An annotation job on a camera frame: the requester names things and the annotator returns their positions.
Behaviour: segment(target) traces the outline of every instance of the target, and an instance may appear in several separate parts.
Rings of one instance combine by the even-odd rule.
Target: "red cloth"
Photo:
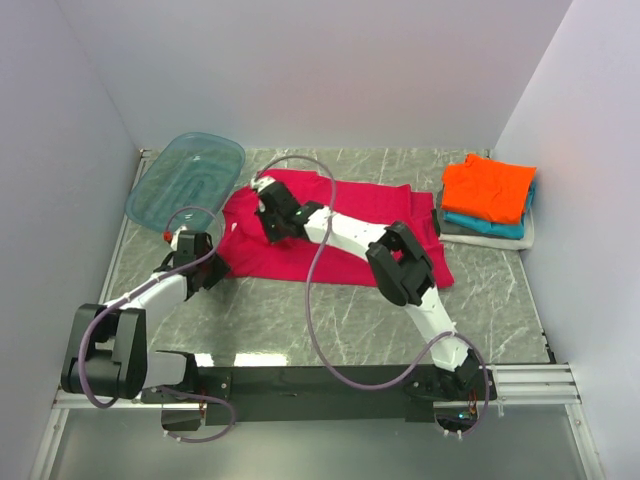
[[[309,171],[275,169],[269,170],[269,175],[283,182],[300,204],[309,200],[329,203],[331,181],[326,177]],[[337,183],[336,212],[370,223],[391,225],[396,220],[407,223],[433,260],[438,287],[453,285],[444,247],[433,227],[430,193],[413,193],[409,185]],[[245,187],[234,193],[222,209],[226,228],[218,252],[231,266],[229,276],[305,281],[318,245],[297,238],[269,244],[254,213],[257,206],[257,195]],[[367,262],[333,247],[327,247],[322,254],[313,281],[376,286]]]

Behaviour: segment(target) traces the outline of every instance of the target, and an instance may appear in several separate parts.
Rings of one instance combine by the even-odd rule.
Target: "folded towel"
[[[535,173],[535,167],[509,165],[470,153],[464,163],[445,169],[442,208],[488,222],[517,225],[526,211]]]
[[[534,226],[533,213],[529,210],[524,218],[524,238],[511,240],[509,238],[489,237],[485,235],[448,235],[442,233],[440,240],[449,243],[464,243],[480,247],[499,248],[501,250],[527,250],[533,246]]]
[[[536,182],[531,182],[529,187],[529,195],[527,196],[527,203],[525,205],[525,213],[531,208],[531,202],[536,193]],[[492,223],[482,220],[480,218],[470,217],[468,215],[462,215],[460,213],[452,213],[443,210],[443,217],[446,222],[455,223],[463,227],[470,228],[482,234],[493,235],[496,237],[511,238],[520,240],[524,237],[524,214],[520,217],[520,223],[518,225],[505,225],[503,223]]]
[[[433,218],[437,220],[436,229],[439,229],[439,236],[442,239],[444,235],[467,235],[471,237],[493,237],[489,233],[480,233],[457,223],[447,222],[444,219],[445,211],[442,210],[442,194],[444,190],[440,190],[436,196],[436,210],[433,212]]]

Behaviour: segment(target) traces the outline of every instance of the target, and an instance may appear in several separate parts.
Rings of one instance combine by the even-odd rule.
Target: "orange shirt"
[[[496,162],[470,153],[464,163],[442,175],[442,209],[488,222],[520,223],[535,167]]]

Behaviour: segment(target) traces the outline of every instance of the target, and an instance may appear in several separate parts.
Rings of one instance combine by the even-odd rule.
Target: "blue plastic tray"
[[[189,205],[217,213],[227,200],[244,165],[245,152],[230,140],[206,133],[175,138],[133,189],[125,211],[134,222],[163,232],[169,217]],[[171,223],[206,230],[212,219],[197,210],[179,214]]]

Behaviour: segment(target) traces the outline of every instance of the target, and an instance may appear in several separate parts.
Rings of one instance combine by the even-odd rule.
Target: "floor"
[[[317,157],[339,180],[409,183],[414,190],[435,193],[445,166],[464,161],[468,151],[248,150],[237,187],[246,185],[267,161],[291,153]],[[144,160],[142,168],[155,156],[157,152]],[[309,168],[299,160],[290,160],[288,167]],[[460,244],[445,247],[456,283],[442,290],[441,298],[458,330],[492,363],[548,363],[519,254]],[[109,280],[110,298],[146,280],[167,252],[160,234],[128,221]],[[210,354],[218,366],[317,365],[305,329],[303,290],[301,283],[225,280],[178,306],[148,342],[155,349]],[[409,363],[423,346],[411,319],[377,289],[315,285],[312,307],[320,343],[335,364]]]

